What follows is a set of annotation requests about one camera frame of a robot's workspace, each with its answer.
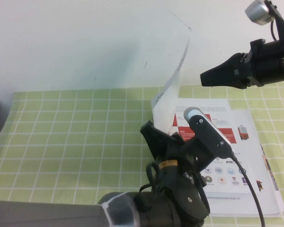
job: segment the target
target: white grid line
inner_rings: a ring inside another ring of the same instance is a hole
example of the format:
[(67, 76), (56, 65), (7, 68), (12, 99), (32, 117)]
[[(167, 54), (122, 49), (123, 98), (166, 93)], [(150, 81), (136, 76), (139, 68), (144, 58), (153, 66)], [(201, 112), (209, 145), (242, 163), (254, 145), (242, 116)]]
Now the white grid line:
[[(108, 116), (109, 116), (109, 114), (107, 113), (103, 144), (105, 144), (105, 138), (106, 138), (106, 135), (107, 135)], [(104, 146), (102, 148), (102, 153), (101, 153), (99, 176), (98, 176), (97, 190), (96, 190), (96, 196), (95, 196), (95, 204), (97, 204), (97, 199), (98, 199), (98, 194), (99, 194), (99, 186), (100, 186), (100, 177), (101, 177), (101, 168), (102, 168), (103, 156), (104, 156)]]
[(272, 125), (273, 125), (273, 128), (274, 128), (274, 130), (275, 130), (275, 133), (276, 133), (278, 142), (279, 142), (279, 144), (281, 145), (282, 143), (281, 143), (281, 141), (280, 141), (280, 138), (279, 138), (279, 135), (278, 135), (278, 133), (277, 133), (277, 130), (275, 129), (275, 125), (274, 125), (274, 124), (272, 124)]
[(91, 115), (92, 115), (92, 110), (93, 110), (93, 102), (91, 103), (91, 107), (90, 107), (89, 122), (88, 122), (88, 124), (87, 124), (86, 135), (85, 135), (85, 138), (84, 138), (83, 152), (82, 152), (82, 157), (81, 157), (80, 166), (79, 166), (78, 179), (77, 179), (77, 182), (76, 182), (75, 194), (74, 194), (74, 198), (73, 198), (73, 201), (72, 201), (73, 204), (74, 204), (75, 201), (76, 201), (77, 189), (78, 189), (79, 179), (80, 179), (80, 174), (81, 174), (81, 169), (82, 169), (82, 162), (83, 162), (83, 160), (85, 159), (85, 158), (84, 158), (84, 153), (85, 153), (85, 148), (86, 148), (86, 138), (87, 138), (88, 132), (89, 132), (89, 123), (90, 123), (90, 119), (91, 119)]
[[(261, 92), (262, 98), (264, 99), (262, 89), (260, 89), (260, 92)], [(271, 120), (272, 118), (271, 118), (271, 115), (270, 115), (270, 112), (269, 112), (269, 111), (268, 111), (268, 116), (269, 116), (269, 119)], [(279, 138), (278, 133), (276, 133), (276, 136), (277, 136), (277, 139), (278, 139), (279, 144), (281, 144), (281, 141), (280, 141), (280, 138)]]
[(43, 163), (43, 160), (44, 160), (44, 157), (45, 157), (45, 153), (46, 153), (46, 149), (47, 149), (47, 145), (48, 145), (48, 140), (49, 140), (49, 138), (50, 138), (50, 136), (51, 136), (51, 133), (52, 133), (52, 131), (53, 131), (53, 125), (54, 125), (54, 123), (55, 123), (55, 120), (56, 120), (56, 117), (57, 117), (57, 111), (56, 111), (56, 113), (55, 113), (55, 116), (54, 116), (54, 118), (53, 118), (53, 121), (52, 121), (52, 126), (51, 126), (51, 130), (50, 130), (50, 132), (49, 132), (49, 135), (48, 135), (48, 137), (47, 137), (47, 139), (46, 139), (46, 145), (45, 145), (45, 148), (44, 148), (44, 152), (43, 152), (43, 154), (42, 154), (42, 157), (41, 157), (41, 161), (40, 161), (40, 164), (39, 164), (39, 168), (38, 168), (38, 172), (37, 172), (37, 176), (36, 176), (36, 179), (35, 179), (35, 182), (34, 182), (34, 186), (33, 186), (33, 190), (32, 190), (32, 192), (31, 192), (31, 194), (30, 194), (30, 196), (29, 196), (29, 202), (32, 200), (32, 198), (33, 198), (33, 194), (34, 194), (34, 188), (35, 188), (35, 186), (36, 186), (36, 184), (37, 184), (37, 180), (38, 180), (38, 177), (39, 177), (39, 173), (40, 173), (40, 170), (41, 170), (41, 166), (42, 166), (42, 163)]
[[(127, 89), (125, 90), (125, 100), (127, 100)], [(120, 175), (119, 175), (119, 185), (118, 185), (118, 192), (121, 188), (121, 175), (122, 175), (122, 158), (123, 158), (123, 149), (124, 149), (124, 132), (125, 132), (125, 122), (126, 122), (126, 112), (124, 113), (124, 123), (123, 123), (123, 137), (122, 137), (122, 146), (121, 146), (121, 163), (120, 163)]]
[[(73, 110), (72, 112), (72, 117), (71, 117), (71, 123), (70, 123), (70, 127), (68, 129), (68, 135), (66, 136), (66, 141), (71, 133), (71, 126), (72, 126), (72, 120), (74, 118), (74, 115), (75, 115), (75, 109)], [(59, 173), (61, 172), (61, 167), (62, 167), (62, 163), (63, 163), (63, 159), (64, 159), (64, 155), (65, 155), (65, 150), (66, 150), (66, 144), (64, 145), (64, 149), (63, 149), (63, 154), (62, 154), (62, 158), (61, 158), (61, 161), (60, 161), (60, 166), (59, 166), (59, 171), (58, 171), (58, 174), (57, 174), (57, 178), (56, 178), (56, 182), (55, 182), (55, 188), (57, 187), (57, 184), (58, 184), (58, 181), (59, 181)], [(54, 188), (53, 190), (53, 195), (52, 195), (52, 200), (51, 200), (51, 203), (53, 202), (53, 199), (55, 197), (55, 191), (56, 189)]]
[[(38, 112), (37, 119), (38, 119), (38, 117), (39, 117), (39, 115), (40, 115), (42, 105), (43, 105), (43, 101), (41, 101), (41, 105), (40, 105), (40, 108), (39, 108), (39, 112)], [(36, 127), (36, 124), (37, 124), (37, 120), (36, 120), (35, 123), (34, 123), (33, 130), (32, 130), (32, 131), (34, 131), (34, 129), (35, 129), (35, 127)], [(33, 133), (30, 134), (30, 136), (28, 137), (28, 140), (27, 140), (27, 141), (30, 141), (32, 135), (33, 135)], [(22, 159), (21, 159), (21, 161), (20, 161), (20, 165), (19, 165), (19, 168), (18, 168), (16, 177), (15, 177), (15, 179), (14, 179), (14, 183), (13, 183), (13, 185), (12, 185), (12, 187), (11, 187), (11, 190), (10, 190), (10, 193), (9, 193), (8, 201), (10, 200), (10, 197), (11, 197), (12, 192), (13, 192), (13, 188), (15, 187), (15, 184), (16, 184), (16, 181), (17, 181), (19, 172), (20, 172), (20, 168), (21, 168), (21, 166), (22, 166), (22, 163), (23, 163), (25, 154), (26, 154), (26, 152), (27, 152), (27, 148), (28, 148), (28, 144), (27, 144), (26, 147), (25, 147), (25, 151), (24, 151), (23, 156), (22, 156)]]
[(5, 153), (4, 153), (3, 158), (5, 158), (5, 156), (6, 156), (6, 153), (7, 153), (7, 151), (8, 151), (8, 147), (9, 147), (10, 142), (11, 142), (11, 140), (13, 139), (13, 137), (14, 137), (14, 134), (13, 134), (13, 135), (10, 137), (10, 139), (9, 139), (9, 143), (8, 143), (8, 145), (7, 145), (7, 149), (5, 150)]
[[(229, 98), (229, 100), (280, 100), (280, 98)], [(107, 101), (109, 98), (95, 98), (95, 99), (60, 99), (61, 101)], [(27, 101), (41, 101), (42, 99), (27, 99)], [(59, 99), (43, 99), (44, 101), (58, 101)], [(124, 101), (125, 99), (110, 99), (112, 101)], [(25, 101), (25, 99), (16, 99), (13, 102), (21, 102)], [(149, 101), (149, 99), (135, 98), (128, 99), (128, 101)]]

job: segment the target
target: green grid mat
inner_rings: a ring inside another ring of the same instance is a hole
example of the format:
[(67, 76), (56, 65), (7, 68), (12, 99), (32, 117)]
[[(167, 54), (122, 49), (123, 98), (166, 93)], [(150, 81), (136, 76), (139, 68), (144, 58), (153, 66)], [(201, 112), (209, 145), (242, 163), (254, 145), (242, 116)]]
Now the green grid mat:
[[(0, 133), (0, 200), (95, 204), (137, 191), (151, 153), (139, 133), (158, 87), (16, 93)], [(180, 97), (228, 98), (250, 109), (284, 199), (284, 83), (239, 90), (182, 87)], [(284, 215), (266, 218), (284, 226)], [(206, 226), (259, 226), (258, 218), (206, 219)]]

